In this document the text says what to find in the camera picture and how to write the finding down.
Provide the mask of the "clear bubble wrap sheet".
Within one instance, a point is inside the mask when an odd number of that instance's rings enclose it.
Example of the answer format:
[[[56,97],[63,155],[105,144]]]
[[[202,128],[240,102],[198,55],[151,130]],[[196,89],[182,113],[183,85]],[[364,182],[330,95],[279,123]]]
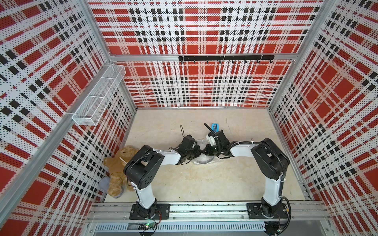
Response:
[[[196,140],[197,144],[199,145],[200,149],[203,150],[206,148],[206,146],[209,144],[208,140],[206,138],[204,139],[199,139],[199,140]]]

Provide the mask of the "blue tape dispenser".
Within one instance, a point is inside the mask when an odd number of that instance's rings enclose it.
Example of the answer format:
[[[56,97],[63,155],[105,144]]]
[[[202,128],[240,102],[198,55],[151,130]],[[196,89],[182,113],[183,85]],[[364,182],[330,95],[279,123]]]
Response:
[[[217,124],[217,123],[213,123],[213,124],[211,125],[211,129],[212,129],[215,133],[217,133],[217,132],[219,132],[219,130],[220,130],[220,126],[219,126],[219,124]]]

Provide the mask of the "white plate green red rim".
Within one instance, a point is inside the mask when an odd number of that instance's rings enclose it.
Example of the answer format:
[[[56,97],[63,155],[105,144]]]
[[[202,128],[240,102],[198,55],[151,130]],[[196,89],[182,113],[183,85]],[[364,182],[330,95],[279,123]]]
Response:
[[[213,156],[201,155],[194,159],[194,164],[205,165],[205,164],[211,163],[213,160],[214,160]]]

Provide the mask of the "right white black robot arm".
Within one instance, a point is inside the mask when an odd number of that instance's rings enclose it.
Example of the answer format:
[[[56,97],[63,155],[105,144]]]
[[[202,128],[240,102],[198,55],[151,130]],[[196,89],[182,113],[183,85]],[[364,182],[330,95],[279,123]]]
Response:
[[[230,142],[223,131],[210,132],[206,135],[208,144],[203,150],[207,156],[252,157],[265,176],[265,190],[257,214],[271,219],[286,217],[283,204],[283,186],[290,165],[289,158],[269,138],[261,142]]]

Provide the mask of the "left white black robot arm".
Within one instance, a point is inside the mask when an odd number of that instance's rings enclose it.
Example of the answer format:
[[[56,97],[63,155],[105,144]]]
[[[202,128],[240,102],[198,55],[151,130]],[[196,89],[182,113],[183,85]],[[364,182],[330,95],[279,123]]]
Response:
[[[169,150],[144,145],[124,168],[124,174],[137,195],[130,219],[168,219],[170,204],[159,204],[152,190],[158,170],[164,165],[188,164],[201,154],[199,144],[191,135],[185,136],[177,147]]]

